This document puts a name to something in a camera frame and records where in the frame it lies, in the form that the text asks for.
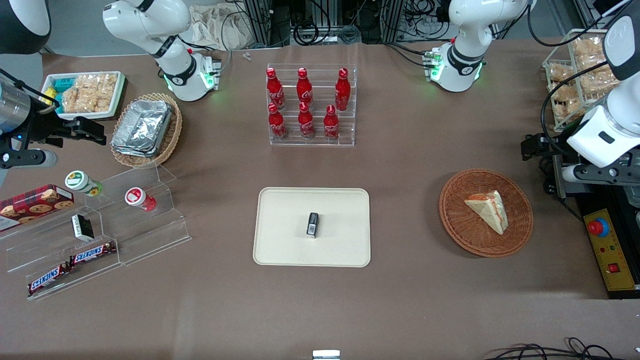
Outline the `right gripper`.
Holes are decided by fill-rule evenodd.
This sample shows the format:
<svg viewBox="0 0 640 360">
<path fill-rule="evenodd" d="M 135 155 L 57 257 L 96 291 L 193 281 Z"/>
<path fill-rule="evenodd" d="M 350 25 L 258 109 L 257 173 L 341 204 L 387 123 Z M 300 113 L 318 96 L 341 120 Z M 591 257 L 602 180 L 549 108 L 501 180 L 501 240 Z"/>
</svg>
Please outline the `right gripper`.
<svg viewBox="0 0 640 360">
<path fill-rule="evenodd" d="M 1 84 L 0 101 L 1 148 L 12 147 L 12 139 L 41 142 L 50 136 L 67 135 L 66 121 L 54 109 L 38 98 L 17 89 L 9 82 Z M 106 145 L 105 128 L 86 117 L 74 118 L 77 141 L 90 141 Z"/>
</svg>

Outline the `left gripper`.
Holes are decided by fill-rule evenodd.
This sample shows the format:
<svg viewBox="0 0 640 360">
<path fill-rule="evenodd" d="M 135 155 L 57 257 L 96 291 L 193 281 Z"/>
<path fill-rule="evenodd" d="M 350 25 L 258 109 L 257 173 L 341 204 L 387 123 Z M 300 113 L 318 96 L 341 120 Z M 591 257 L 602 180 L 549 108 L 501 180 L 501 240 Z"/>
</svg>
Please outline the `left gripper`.
<svg viewBox="0 0 640 360">
<path fill-rule="evenodd" d="M 632 148 L 632 107 L 595 105 L 572 131 L 566 129 L 556 136 L 553 144 L 562 150 L 574 150 L 594 166 L 610 166 Z M 550 154 L 544 133 L 526 134 L 521 148 L 524 162 Z"/>
</svg>

